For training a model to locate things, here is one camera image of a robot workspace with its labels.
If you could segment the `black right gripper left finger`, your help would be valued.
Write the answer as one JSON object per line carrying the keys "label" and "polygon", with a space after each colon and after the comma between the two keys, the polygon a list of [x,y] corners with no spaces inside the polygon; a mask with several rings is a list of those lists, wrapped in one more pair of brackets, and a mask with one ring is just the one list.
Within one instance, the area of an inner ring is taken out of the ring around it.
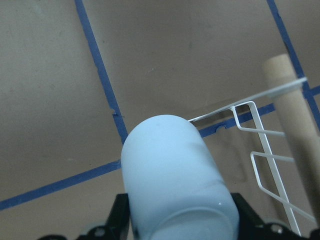
{"label": "black right gripper left finger", "polygon": [[126,240],[130,226],[130,205],[127,193],[117,194],[106,221],[107,240]]}

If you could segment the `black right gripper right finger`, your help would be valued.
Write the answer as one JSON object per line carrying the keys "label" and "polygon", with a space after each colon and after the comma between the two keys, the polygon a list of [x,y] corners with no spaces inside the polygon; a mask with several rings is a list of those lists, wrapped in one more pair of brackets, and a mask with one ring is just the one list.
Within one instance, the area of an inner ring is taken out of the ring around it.
{"label": "black right gripper right finger", "polygon": [[264,221],[240,193],[231,193],[239,214],[238,240],[258,240]]}

